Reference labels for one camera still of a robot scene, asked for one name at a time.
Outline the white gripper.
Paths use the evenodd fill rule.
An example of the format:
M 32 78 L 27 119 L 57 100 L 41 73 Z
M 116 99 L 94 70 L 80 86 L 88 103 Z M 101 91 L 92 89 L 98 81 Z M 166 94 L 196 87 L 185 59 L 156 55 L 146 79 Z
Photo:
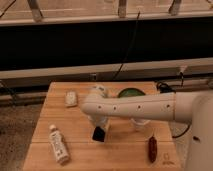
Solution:
M 94 127 L 104 128 L 104 140 L 109 132 L 110 125 L 108 125 L 108 118 L 105 116 L 89 116 L 89 121 Z

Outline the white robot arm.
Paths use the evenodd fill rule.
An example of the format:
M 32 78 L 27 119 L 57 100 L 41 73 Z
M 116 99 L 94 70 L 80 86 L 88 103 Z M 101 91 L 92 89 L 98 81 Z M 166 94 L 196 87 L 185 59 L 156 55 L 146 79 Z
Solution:
M 107 117 L 191 124 L 184 171 L 213 171 L 213 90 L 109 98 L 106 88 L 97 85 L 84 99 L 81 111 L 95 126 L 102 126 Z

